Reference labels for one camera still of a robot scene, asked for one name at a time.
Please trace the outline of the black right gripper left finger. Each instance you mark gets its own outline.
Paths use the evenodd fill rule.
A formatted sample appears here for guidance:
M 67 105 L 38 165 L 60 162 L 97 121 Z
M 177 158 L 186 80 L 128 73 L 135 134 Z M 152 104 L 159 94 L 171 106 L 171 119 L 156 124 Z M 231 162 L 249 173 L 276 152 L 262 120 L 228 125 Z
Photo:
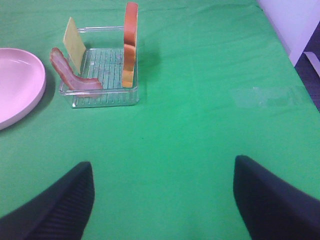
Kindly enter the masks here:
M 63 177 L 0 219 L 2 240 L 80 240 L 95 201 L 92 165 L 78 163 Z

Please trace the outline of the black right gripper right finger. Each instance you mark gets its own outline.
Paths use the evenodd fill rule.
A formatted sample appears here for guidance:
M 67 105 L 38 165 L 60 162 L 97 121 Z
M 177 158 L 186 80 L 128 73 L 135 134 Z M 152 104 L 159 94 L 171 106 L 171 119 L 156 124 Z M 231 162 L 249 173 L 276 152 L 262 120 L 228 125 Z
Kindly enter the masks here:
M 248 156 L 235 158 L 233 195 L 253 240 L 320 238 L 320 201 Z

